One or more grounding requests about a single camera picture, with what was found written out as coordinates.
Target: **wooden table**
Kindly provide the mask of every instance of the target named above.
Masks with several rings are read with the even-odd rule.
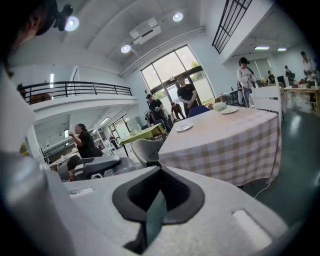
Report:
[[[281,162],[278,115],[232,108],[238,111],[221,114],[211,110],[175,123],[159,151],[159,163],[235,186],[263,178],[271,182]],[[176,131],[188,123],[193,127]]]
[[[148,129],[142,130],[141,132],[124,139],[120,142],[120,145],[123,146],[126,155],[129,156],[125,144],[135,142],[139,139],[153,139],[155,136],[159,135],[162,135],[162,138],[165,139],[165,134],[165,130],[162,128],[161,124],[158,123],[157,125],[151,126]]]
[[[292,86],[288,86],[283,89],[287,93],[291,93],[291,99],[292,99],[292,93],[310,93],[315,94],[315,102],[310,101],[311,104],[315,104],[316,107],[316,115],[320,116],[320,106],[319,106],[319,92],[320,88],[316,89],[315,87],[307,88],[307,87],[298,87],[298,88],[292,88]]]

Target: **fluorescent light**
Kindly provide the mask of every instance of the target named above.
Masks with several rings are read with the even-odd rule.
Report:
[[[254,47],[255,50],[269,50],[269,46],[256,46]]]
[[[104,123],[105,121],[107,121],[108,119],[109,119],[109,117],[107,117],[106,119],[104,119],[104,120],[102,121],[102,123],[100,123],[100,125],[102,126],[103,123]]]
[[[64,29],[68,32],[74,31],[79,26],[79,20],[75,16],[70,16],[67,23],[65,24]]]
[[[53,88],[54,87],[54,85],[52,84],[53,82],[54,82],[54,80],[55,80],[55,74],[50,74],[50,88]]]
[[[175,22],[180,22],[184,18],[184,15],[181,12],[177,12],[172,18]]]
[[[122,52],[123,54],[126,54],[126,53],[130,52],[130,50],[131,50],[131,46],[128,45],[128,44],[126,44],[126,45],[124,45],[124,46],[121,47],[121,52]]]

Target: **black metal railing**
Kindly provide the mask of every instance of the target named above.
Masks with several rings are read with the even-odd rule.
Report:
[[[25,95],[25,101],[30,105],[53,100],[54,98],[81,96],[85,94],[115,94],[132,96],[129,87],[85,81],[45,82],[24,86],[19,89],[19,91]]]
[[[220,54],[245,15],[252,0],[226,0],[212,46]]]

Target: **table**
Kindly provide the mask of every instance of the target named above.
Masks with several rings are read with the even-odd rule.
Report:
[[[222,115],[211,110],[175,123],[159,151],[163,166],[188,170],[242,186],[279,173],[278,115],[254,108]],[[181,125],[193,127],[177,132]]]
[[[158,123],[157,125],[142,130],[141,132],[138,132],[135,135],[127,137],[126,139],[120,142],[120,145],[123,146],[126,155],[129,156],[125,144],[132,143],[139,139],[153,139],[154,136],[159,135],[162,135],[162,138],[165,139],[165,134],[165,130],[162,128],[161,124]]]
[[[298,87],[298,88],[292,88],[292,86],[288,86],[286,88],[283,89],[285,92],[287,93],[291,93],[291,99],[292,99],[292,93],[311,93],[311,94],[315,94],[315,102],[310,102],[312,104],[315,104],[316,107],[316,115],[319,117],[320,116],[320,106],[319,106],[319,92],[320,92],[320,88],[315,88],[315,87],[311,87],[311,88],[306,88],[306,87]]]

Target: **cable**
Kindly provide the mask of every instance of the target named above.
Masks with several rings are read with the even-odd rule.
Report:
[[[256,196],[254,198],[256,198],[262,191],[266,190],[267,188],[269,188],[271,182],[269,183],[269,185],[267,187],[265,187],[264,189],[262,189],[258,194],[256,194]]]

